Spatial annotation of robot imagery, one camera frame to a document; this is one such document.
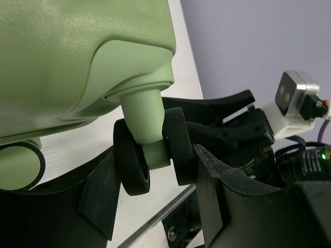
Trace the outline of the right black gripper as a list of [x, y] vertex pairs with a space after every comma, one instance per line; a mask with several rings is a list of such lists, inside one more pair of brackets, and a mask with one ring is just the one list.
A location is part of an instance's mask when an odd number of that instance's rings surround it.
[[194, 144], [226, 146], [222, 160], [242, 174], [282, 188], [298, 181], [330, 181], [330, 145], [307, 142], [297, 135], [288, 137], [292, 145], [277, 151], [264, 113], [253, 110], [225, 122], [213, 124], [255, 102], [253, 93], [240, 93], [217, 99], [180, 99], [163, 97], [164, 108], [181, 107]]

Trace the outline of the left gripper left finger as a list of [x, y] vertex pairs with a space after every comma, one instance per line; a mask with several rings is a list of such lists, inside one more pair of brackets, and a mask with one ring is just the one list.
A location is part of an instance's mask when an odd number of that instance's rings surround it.
[[31, 190], [1, 191], [1, 247], [106, 247], [119, 188], [107, 149]]

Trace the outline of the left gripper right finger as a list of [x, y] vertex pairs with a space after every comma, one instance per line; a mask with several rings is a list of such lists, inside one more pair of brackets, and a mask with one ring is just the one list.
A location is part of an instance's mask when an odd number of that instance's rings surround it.
[[206, 247], [330, 247], [330, 183], [280, 189], [256, 181], [201, 145], [195, 183]]

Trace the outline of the green hard-shell suitcase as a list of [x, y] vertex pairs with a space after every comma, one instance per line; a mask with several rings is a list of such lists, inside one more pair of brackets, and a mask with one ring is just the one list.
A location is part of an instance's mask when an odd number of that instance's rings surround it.
[[120, 107], [115, 160], [129, 195], [175, 161], [162, 91], [174, 83], [169, 1], [1, 1], [1, 191], [44, 175], [40, 139]]

